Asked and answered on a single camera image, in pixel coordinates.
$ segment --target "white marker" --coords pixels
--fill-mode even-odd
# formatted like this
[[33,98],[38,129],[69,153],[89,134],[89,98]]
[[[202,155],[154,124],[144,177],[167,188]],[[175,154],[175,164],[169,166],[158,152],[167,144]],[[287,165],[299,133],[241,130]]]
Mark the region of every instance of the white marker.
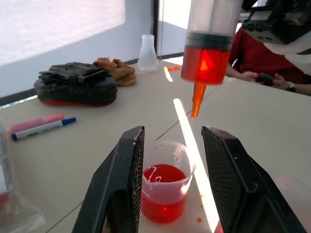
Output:
[[52,122],[52,123],[49,123],[46,125],[40,125],[40,126],[32,128],[32,129],[23,130],[23,131],[20,131],[18,133],[14,133],[14,134],[12,134],[12,138],[14,141],[17,141],[17,140],[20,140],[24,137],[28,137],[28,136],[31,136],[31,135],[34,135],[37,133],[41,133],[43,131],[47,131],[47,130],[58,128],[58,127],[61,127],[64,125],[68,125],[68,124],[73,123],[75,121],[76,121],[76,118],[73,117],[73,118],[69,118],[69,119],[64,119],[64,120]]

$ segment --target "table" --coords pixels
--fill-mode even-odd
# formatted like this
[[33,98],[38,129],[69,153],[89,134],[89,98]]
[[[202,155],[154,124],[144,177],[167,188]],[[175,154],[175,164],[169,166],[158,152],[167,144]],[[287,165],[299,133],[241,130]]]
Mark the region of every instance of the table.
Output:
[[[137,84],[119,88],[117,100],[107,107],[48,106],[34,99],[0,110],[6,126],[58,112],[77,117],[74,125],[10,141],[21,194],[47,220],[34,232],[47,232],[79,206],[93,173],[124,131],[144,125],[148,144],[178,122],[173,99],[180,98],[191,110],[193,84],[183,81],[178,70],[170,72],[170,82],[165,66],[175,64],[159,61],[157,72],[138,76]],[[209,87],[205,98],[216,88]]]
[[[173,66],[165,62],[160,62],[160,65]],[[8,125],[60,111],[67,117],[76,116],[79,120],[76,125],[66,129],[10,143],[22,195],[43,210],[47,217],[47,224],[36,233],[49,229],[50,233],[71,231],[92,174],[127,129],[144,125],[146,144],[158,138],[185,144],[173,100],[180,99],[185,114],[189,113],[192,85],[182,82],[179,75],[178,72],[171,73],[173,82],[166,80],[161,70],[139,77],[137,86],[121,88],[117,102],[106,108],[86,111],[76,107],[50,107],[31,100],[0,111],[0,116]],[[159,88],[162,92],[159,94],[151,87]],[[239,138],[246,151],[266,170],[287,174],[311,186],[309,97],[234,79],[227,79],[218,88],[209,87],[207,96],[199,117],[187,121],[193,131],[203,169],[206,169],[206,160],[201,126],[209,125]],[[23,111],[27,112],[28,119],[19,114]],[[101,140],[100,136],[104,135],[102,132],[112,129],[115,133]],[[74,140],[84,144],[76,145]],[[69,151],[68,143],[69,146],[75,146],[73,151]],[[303,207],[311,205],[307,191],[301,188],[300,194],[304,199],[300,204]],[[209,195],[200,193],[196,180],[193,180],[185,212],[179,220],[169,225],[157,225],[141,215],[139,232],[212,232],[210,228],[217,224],[217,213],[213,212],[213,201],[208,198]],[[291,205],[293,197],[289,195],[288,198]],[[210,202],[207,212],[212,219],[210,223],[201,207],[203,201]],[[203,220],[202,223],[196,221],[198,217]]]

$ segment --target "pink marker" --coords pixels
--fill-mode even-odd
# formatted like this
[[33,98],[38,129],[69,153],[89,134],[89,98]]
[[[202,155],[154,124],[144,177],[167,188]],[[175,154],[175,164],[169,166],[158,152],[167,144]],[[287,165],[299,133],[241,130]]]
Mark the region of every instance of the pink marker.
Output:
[[64,119],[64,115],[62,113],[58,113],[55,115],[46,116],[46,117],[26,121],[26,122],[23,122],[23,123],[20,123],[17,125],[13,125],[13,126],[9,127],[8,132],[10,134],[14,134],[14,133],[17,133],[20,131],[32,129],[32,128],[40,126],[40,125],[45,125],[45,124],[52,123],[52,122],[59,121],[59,120],[63,120],[63,119]]

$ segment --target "brown sponge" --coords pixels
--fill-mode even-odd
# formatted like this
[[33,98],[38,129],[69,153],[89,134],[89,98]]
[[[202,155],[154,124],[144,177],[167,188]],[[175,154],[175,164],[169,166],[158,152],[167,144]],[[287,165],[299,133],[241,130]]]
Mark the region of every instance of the brown sponge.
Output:
[[129,86],[136,82],[135,69],[119,59],[113,59],[111,62],[109,58],[100,57],[93,64],[106,69],[115,79],[118,86]]

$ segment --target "red sole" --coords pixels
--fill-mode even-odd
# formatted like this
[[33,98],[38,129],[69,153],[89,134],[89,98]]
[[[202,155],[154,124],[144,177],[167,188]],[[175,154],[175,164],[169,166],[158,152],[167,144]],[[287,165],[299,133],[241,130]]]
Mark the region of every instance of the red sole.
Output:
[[87,107],[94,107],[94,108],[98,108],[98,107],[105,107],[108,105],[111,105],[114,101],[110,102],[110,103],[106,103],[106,104],[86,104],[86,103],[76,103],[76,102],[66,102],[66,101],[44,101],[44,103],[49,104],[49,105],[78,105],[78,106],[87,106]]

